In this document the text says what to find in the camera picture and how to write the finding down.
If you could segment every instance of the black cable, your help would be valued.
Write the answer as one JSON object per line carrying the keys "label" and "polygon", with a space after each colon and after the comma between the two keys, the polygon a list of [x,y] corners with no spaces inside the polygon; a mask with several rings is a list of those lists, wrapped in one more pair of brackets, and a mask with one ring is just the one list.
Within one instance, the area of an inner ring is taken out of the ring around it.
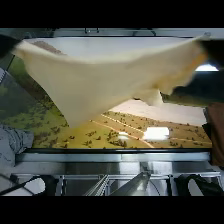
{"label": "black cable", "polygon": [[159,191],[158,191],[158,188],[156,187],[156,185],[151,180],[149,180],[149,182],[154,186],[154,188],[156,189],[158,195],[161,196]]}
{"label": "black cable", "polygon": [[[3,175],[3,174],[0,174],[0,177],[3,178],[3,179],[5,179],[5,180],[7,180],[7,181],[9,181],[9,182],[12,183],[12,184],[16,184],[16,183],[14,183],[12,180],[10,180],[10,178],[6,177],[6,176]],[[29,194],[34,195],[34,193],[33,193],[32,191],[30,191],[29,189],[27,189],[26,187],[21,186],[21,188],[23,188],[23,189],[24,189],[25,191],[27,191]]]}

